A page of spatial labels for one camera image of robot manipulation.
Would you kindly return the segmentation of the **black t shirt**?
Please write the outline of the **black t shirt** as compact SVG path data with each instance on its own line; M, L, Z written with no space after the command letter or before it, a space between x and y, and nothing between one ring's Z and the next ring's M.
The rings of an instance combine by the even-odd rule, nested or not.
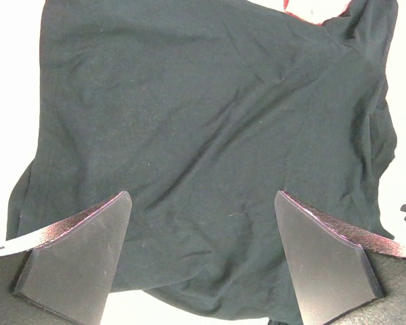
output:
M249 1L46 1L37 153L7 238L127 191L113 292L300 324L275 195L388 235L397 11L352 1L316 26Z

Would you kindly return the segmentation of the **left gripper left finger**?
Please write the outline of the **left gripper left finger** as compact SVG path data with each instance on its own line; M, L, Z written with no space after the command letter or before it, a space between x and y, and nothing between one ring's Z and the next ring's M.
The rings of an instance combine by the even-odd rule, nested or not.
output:
M0 324L99 324L131 213L120 192L0 243Z

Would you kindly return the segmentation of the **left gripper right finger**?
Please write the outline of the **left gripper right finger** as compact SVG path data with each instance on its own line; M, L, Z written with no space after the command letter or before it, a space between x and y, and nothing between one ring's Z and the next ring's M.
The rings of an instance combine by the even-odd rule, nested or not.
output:
M406 324L406 245L285 191L275 214L304 324Z

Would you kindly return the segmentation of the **crumpled red t shirt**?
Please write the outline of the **crumpled red t shirt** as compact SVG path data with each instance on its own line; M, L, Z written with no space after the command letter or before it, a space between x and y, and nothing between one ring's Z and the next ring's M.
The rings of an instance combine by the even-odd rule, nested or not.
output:
M351 0L284 0L284 12L305 22L322 25L342 15Z

